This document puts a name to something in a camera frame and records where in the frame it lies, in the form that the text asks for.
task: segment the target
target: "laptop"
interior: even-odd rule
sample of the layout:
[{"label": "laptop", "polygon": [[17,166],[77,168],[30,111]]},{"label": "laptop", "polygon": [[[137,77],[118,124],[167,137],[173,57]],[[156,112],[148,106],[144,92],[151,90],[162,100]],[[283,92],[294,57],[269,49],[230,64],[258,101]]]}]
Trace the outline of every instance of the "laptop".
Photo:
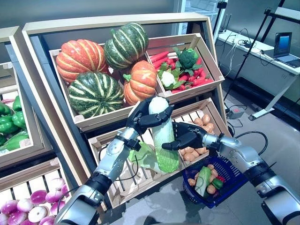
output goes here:
[{"label": "laptop", "polygon": [[293,68],[300,67],[300,58],[290,54],[292,33],[276,33],[273,58]]}]

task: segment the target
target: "red onion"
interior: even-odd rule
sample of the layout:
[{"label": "red onion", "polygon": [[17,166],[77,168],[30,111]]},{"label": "red onion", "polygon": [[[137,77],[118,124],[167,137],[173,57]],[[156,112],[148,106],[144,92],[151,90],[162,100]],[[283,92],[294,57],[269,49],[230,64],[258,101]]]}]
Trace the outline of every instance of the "red onion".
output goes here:
[{"label": "red onion", "polygon": [[67,193],[68,192],[68,188],[67,188],[66,184],[64,186],[62,186],[61,192],[62,192],[63,195],[65,195],[65,197],[69,197],[69,193]]},{"label": "red onion", "polygon": [[28,220],[33,223],[37,223],[41,221],[43,218],[45,218],[46,216],[48,216],[48,212],[49,212],[48,208],[44,206],[37,206],[32,210],[30,210],[28,214]]},{"label": "red onion", "polygon": [[27,217],[25,212],[13,212],[8,218],[8,225],[20,225]]},{"label": "red onion", "polygon": [[17,200],[8,200],[1,207],[0,211],[4,214],[9,214],[17,211]]},{"label": "red onion", "polygon": [[[60,202],[60,210],[65,206],[65,204],[66,203],[64,201]],[[57,215],[57,208],[58,208],[58,202],[54,203],[50,209],[50,212],[52,215],[55,215],[55,216]]]},{"label": "red onion", "polygon": [[38,225],[37,223],[30,222],[28,219],[24,220],[21,225]]},{"label": "red onion", "polygon": [[48,217],[43,218],[43,219],[39,222],[38,225],[45,225],[46,222],[49,222],[49,223],[52,222],[52,223],[54,223],[54,220],[55,220],[54,216],[48,216]]},{"label": "red onion", "polygon": [[33,207],[34,204],[32,204],[28,198],[21,199],[17,204],[17,208],[20,212],[29,212]]},{"label": "red onion", "polygon": [[58,202],[58,200],[60,199],[60,197],[62,197],[62,192],[61,191],[58,191],[58,190],[50,191],[46,195],[46,201],[48,203]]},{"label": "red onion", "polygon": [[44,204],[46,202],[45,197],[47,195],[47,192],[45,190],[39,190],[35,191],[31,194],[30,200],[33,204]]},{"label": "red onion", "polygon": [[62,186],[65,184],[65,180],[62,178],[54,178],[51,181],[52,186],[55,188],[55,190],[61,190]]},{"label": "red onion", "polygon": [[0,225],[8,225],[8,217],[3,213],[0,214]]}]

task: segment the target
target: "orange pumpkin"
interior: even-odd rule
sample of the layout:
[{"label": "orange pumpkin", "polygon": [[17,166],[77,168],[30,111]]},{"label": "orange pumpkin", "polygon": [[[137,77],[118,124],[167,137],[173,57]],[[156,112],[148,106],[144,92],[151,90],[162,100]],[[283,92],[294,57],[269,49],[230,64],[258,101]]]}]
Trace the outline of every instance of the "orange pumpkin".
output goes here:
[{"label": "orange pumpkin", "polygon": [[123,75],[124,97],[130,105],[143,101],[155,94],[157,71],[146,61],[137,62],[131,69],[131,75]]},{"label": "orange pumpkin", "polygon": [[66,82],[73,82],[79,73],[108,73],[104,51],[97,43],[79,39],[68,41],[61,46],[56,58],[57,70]]}]

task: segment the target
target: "green striped pumpkin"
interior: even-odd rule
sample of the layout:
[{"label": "green striped pumpkin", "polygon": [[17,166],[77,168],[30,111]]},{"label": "green striped pumpkin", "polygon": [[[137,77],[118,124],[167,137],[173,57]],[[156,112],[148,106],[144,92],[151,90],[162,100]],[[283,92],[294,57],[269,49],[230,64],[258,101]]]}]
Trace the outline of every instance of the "green striped pumpkin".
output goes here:
[{"label": "green striped pumpkin", "polygon": [[123,89],[104,73],[79,74],[68,90],[71,106],[86,119],[123,107]]},{"label": "green striped pumpkin", "polygon": [[130,22],[116,32],[112,30],[112,39],[104,45],[104,57],[111,68],[124,69],[145,54],[148,47],[148,35],[144,28]]}]

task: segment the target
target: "wooden slat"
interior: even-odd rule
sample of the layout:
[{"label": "wooden slat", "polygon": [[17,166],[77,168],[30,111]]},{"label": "wooden slat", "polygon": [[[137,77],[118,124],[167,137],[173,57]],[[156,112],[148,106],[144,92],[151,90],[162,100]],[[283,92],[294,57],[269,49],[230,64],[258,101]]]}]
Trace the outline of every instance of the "wooden slat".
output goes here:
[{"label": "wooden slat", "polygon": [[28,34],[56,32],[63,30],[89,29],[99,27],[122,26],[129,22],[140,24],[151,23],[180,23],[191,21],[207,21],[208,17],[198,13],[161,13],[161,14],[136,14],[136,15],[110,15],[82,17],[61,20],[48,20],[29,22],[23,30]]}]

